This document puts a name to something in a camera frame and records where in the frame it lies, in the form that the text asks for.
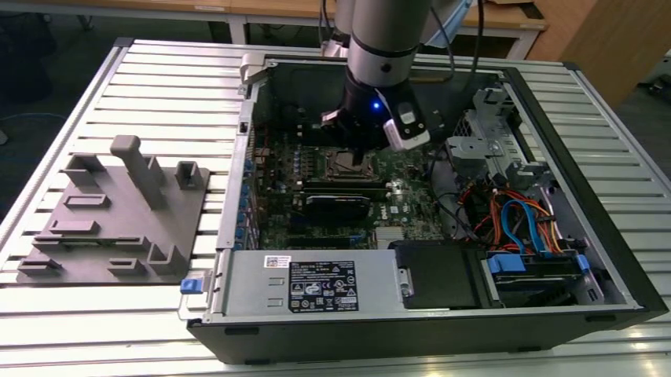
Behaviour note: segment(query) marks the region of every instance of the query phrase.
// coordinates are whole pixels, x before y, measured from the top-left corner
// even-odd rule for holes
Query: wooden cabinet
[[[528,60],[580,66],[611,107],[671,48],[669,0],[535,0],[549,27]]]

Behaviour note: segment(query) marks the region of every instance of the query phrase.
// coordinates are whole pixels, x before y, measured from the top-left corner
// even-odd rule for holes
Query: motherboard
[[[257,148],[260,246],[377,249],[441,240],[425,153],[373,151],[361,164],[337,147],[286,138]]]

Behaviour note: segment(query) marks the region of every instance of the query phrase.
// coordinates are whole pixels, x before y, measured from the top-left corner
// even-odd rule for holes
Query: power supply label
[[[289,310],[293,313],[358,310],[354,262],[290,262]]]

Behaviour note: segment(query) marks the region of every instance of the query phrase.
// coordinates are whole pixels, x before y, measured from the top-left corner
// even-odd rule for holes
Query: slotted metal surface
[[[585,368],[613,375],[671,374],[671,315],[623,331],[603,331],[539,353],[460,355],[269,367],[228,366],[185,331],[205,297],[181,296],[177,287],[12,287],[32,232],[46,223],[68,184],[58,169],[73,152],[108,153],[116,134],[136,134],[142,153],[161,166],[194,159],[213,176],[198,222],[192,271],[213,266],[220,209],[225,200],[229,153],[242,98],[237,94],[240,57],[252,51],[316,55],[313,49],[134,41],[116,48],[70,117],[64,148],[42,165],[2,224],[0,252],[0,374],[178,375],[218,372],[386,375],[583,375]],[[442,57],[418,60],[444,62]],[[469,64],[468,59],[457,59]],[[599,194],[667,305],[671,305],[671,199],[668,181],[648,164],[627,131],[597,104],[580,77],[560,64],[482,60],[516,67],[529,83],[556,131]],[[525,126],[536,157],[540,150]]]

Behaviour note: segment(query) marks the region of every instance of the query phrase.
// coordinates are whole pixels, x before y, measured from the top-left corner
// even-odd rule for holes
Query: floor
[[[162,39],[190,42],[225,42],[229,38],[225,24],[194,21],[138,20],[96,17],[90,31],[82,31],[73,16],[53,15],[49,29],[57,51],[41,59],[52,81],[52,94],[30,104],[10,103],[0,97],[0,119],[21,113],[52,113],[68,116],[78,97],[96,73],[117,37]],[[252,26],[250,42],[277,46],[316,47],[313,27],[277,27],[265,30]],[[466,48],[468,41],[460,41]],[[619,108],[619,116],[631,132],[671,176],[671,104],[637,89]],[[41,156],[48,149],[62,121],[53,116],[21,117],[0,121],[0,130],[8,135],[0,145],[0,219],[25,185]]]

